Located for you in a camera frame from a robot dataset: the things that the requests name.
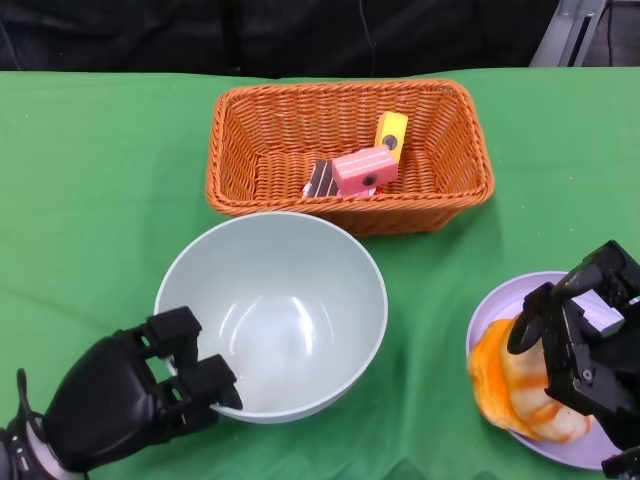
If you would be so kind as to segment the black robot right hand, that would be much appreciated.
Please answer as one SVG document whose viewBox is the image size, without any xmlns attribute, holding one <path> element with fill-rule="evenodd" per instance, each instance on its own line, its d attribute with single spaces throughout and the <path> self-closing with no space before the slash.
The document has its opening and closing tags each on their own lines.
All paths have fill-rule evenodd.
<svg viewBox="0 0 640 480">
<path fill-rule="evenodd" d="M 592 291 L 621 320 L 598 330 L 577 304 Z M 543 348 L 554 400 L 592 415 L 620 450 L 639 444 L 639 265 L 614 240 L 590 253 L 558 283 L 528 294 L 507 350 Z"/>
</svg>

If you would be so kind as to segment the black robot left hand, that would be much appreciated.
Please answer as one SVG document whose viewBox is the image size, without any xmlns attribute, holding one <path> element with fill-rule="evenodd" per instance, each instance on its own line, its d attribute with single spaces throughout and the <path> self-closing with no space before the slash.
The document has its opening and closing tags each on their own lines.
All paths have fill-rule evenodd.
<svg viewBox="0 0 640 480">
<path fill-rule="evenodd" d="M 215 405 L 242 409 L 224 358 L 199 359 L 200 332 L 192 311 L 179 307 L 89 348 L 43 418 L 62 466 L 87 472 L 212 426 Z"/>
</svg>

